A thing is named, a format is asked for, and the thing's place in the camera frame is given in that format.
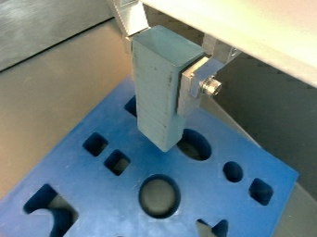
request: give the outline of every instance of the round hole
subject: round hole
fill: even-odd
[[[144,213],[152,218],[168,218],[178,209],[180,195],[175,182],[164,175],[151,176],[139,194]]]
[[[209,141],[197,131],[186,129],[176,146],[183,154],[195,160],[202,161],[210,158],[211,148]]]
[[[225,177],[231,182],[238,182],[242,180],[242,167],[238,163],[230,161],[223,166]]]

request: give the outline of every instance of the white panel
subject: white panel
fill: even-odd
[[[316,0],[142,0],[317,87]]]

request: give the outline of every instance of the rectangular cutout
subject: rectangular cutout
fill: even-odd
[[[100,155],[107,145],[108,145],[108,141],[96,132],[91,135],[91,137],[83,143],[83,147],[94,156]]]
[[[111,172],[116,176],[122,175],[128,164],[130,164],[130,159],[119,150],[115,150],[110,154],[108,159],[104,162],[104,166],[111,170]]]

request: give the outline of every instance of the blue foam tray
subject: blue foam tray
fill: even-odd
[[[227,237],[271,236],[297,172],[203,109],[188,117],[186,127],[192,141],[203,142],[197,134],[207,140],[209,159],[188,158],[176,146],[162,153],[126,111],[134,91],[134,82],[126,79],[4,197],[0,236],[191,237],[199,236],[198,219],[211,228],[225,221]],[[83,146],[96,133],[108,142],[99,156]],[[130,161],[122,175],[104,163],[115,151]],[[140,206],[142,184],[152,175],[168,177],[179,191],[179,204],[167,218],[148,216]],[[39,190],[47,195],[36,196]],[[44,208],[52,192],[79,215],[63,234],[52,232],[59,210]]]

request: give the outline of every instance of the screw head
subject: screw head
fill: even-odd
[[[205,79],[201,84],[201,91],[207,96],[214,96],[222,89],[222,83],[214,79],[214,76]]]

